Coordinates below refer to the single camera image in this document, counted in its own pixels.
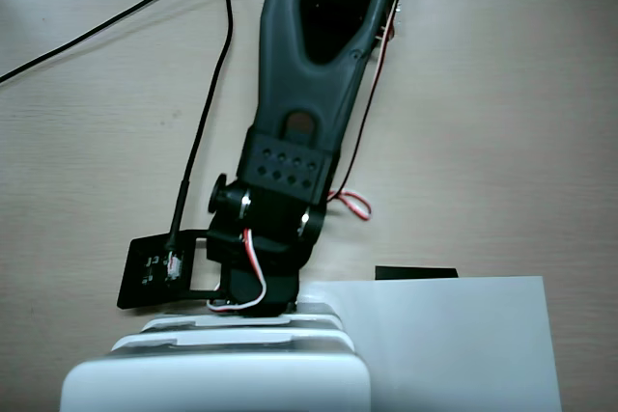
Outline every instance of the black robotic arm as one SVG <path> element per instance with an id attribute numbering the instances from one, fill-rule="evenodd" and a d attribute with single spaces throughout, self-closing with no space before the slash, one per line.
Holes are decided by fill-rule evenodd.
<path id="1" fill-rule="evenodd" d="M 237 178 L 227 184 L 219 177 L 207 231 L 178 233 L 173 249 L 167 234 L 131 242 L 120 308 L 191 298 L 254 300 L 262 286 L 247 259 L 245 230 L 253 233 L 267 282 L 265 297 L 245 312 L 277 315 L 295 302 L 298 271 L 322 228 L 358 87 L 395 1 L 266 0 L 259 105 Z M 208 259 L 221 263 L 216 291 L 189 289 L 199 237 L 207 239 Z"/>

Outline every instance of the white plastic object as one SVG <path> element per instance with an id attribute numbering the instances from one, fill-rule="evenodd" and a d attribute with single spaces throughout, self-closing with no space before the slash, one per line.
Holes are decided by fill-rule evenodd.
<path id="1" fill-rule="evenodd" d="M 198 344 L 252 344 L 284 343 L 299 339 L 334 339 L 354 351 L 354 343 L 345 332 L 336 328 L 290 327 L 271 325 L 265 327 L 221 327 L 205 330 L 180 330 L 128 335 L 118 340 L 112 350 L 122 346 L 173 344 L 178 346 Z"/>

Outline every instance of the light wood surface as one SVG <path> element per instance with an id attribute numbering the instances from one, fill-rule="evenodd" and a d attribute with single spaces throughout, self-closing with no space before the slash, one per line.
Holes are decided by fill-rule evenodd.
<path id="1" fill-rule="evenodd" d="M 0 0 L 0 73 L 137 1 Z M 233 0 L 187 228 L 208 225 L 214 180 L 236 170 L 263 1 Z M 564 410 L 612 410 L 618 0 L 402 4 L 350 179 L 374 220 L 335 206 L 302 278 L 372 279 L 376 264 L 542 275 Z M 169 226 L 224 13 L 223 0 L 162 0 L 0 86 L 1 410 L 57 408 L 72 366 L 152 318 L 115 307 L 126 249 Z M 199 265 L 205 288 L 216 269 Z"/>

